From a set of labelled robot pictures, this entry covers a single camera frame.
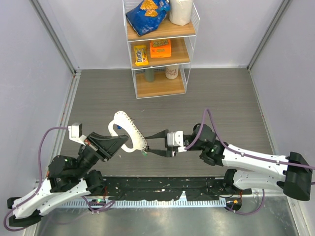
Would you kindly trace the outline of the metal key organizer with rings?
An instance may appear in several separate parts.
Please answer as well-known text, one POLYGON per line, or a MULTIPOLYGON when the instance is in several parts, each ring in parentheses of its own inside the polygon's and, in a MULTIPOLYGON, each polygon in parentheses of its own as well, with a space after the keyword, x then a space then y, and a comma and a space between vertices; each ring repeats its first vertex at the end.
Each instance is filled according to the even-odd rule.
POLYGON ((122 145, 123 151, 127 153, 132 153, 136 150, 145 151, 147 147, 147 140, 133 123, 132 119, 124 112, 117 111, 113 120, 108 124, 108 131, 112 137, 118 136, 114 130, 114 125, 120 126, 123 130, 127 132, 132 141, 132 148, 128 148, 125 144, 122 145))

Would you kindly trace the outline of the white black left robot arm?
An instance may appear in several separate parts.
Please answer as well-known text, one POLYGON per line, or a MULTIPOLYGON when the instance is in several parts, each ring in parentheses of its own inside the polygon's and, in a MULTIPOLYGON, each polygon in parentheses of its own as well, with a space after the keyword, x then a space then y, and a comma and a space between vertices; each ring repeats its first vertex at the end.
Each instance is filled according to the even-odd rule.
POLYGON ((92 167, 99 160, 112 158, 128 136, 102 136, 95 132, 85 136, 74 131, 69 133, 69 138, 80 143, 79 156, 55 156, 49 165, 48 176, 35 190, 24 197, 7 200, 11 216, 5 217, 3 223, 10 230, 36 224, 53 209, 72 199, 105 192, 106 183, 101 172, 92 167))

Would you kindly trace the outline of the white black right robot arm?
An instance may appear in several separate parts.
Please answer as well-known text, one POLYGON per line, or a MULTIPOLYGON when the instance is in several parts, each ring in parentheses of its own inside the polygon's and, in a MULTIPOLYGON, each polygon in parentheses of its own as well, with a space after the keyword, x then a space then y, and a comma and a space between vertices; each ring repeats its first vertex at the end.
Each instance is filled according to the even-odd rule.
POLYGON ((200 151, 200 159, 210 166, 227 167, 222 186, 225 192, 260 188, 282 191, 286 196, 309 201, 313 171, 305 158, 296 152, 289 155, 268 155, 249 151, 219 140, 207 125, 193 127, 193 133, 160 131, 145 139, 164 139, 165 149, 147 152, 163 157, 173 157, 180 152, 200 151))

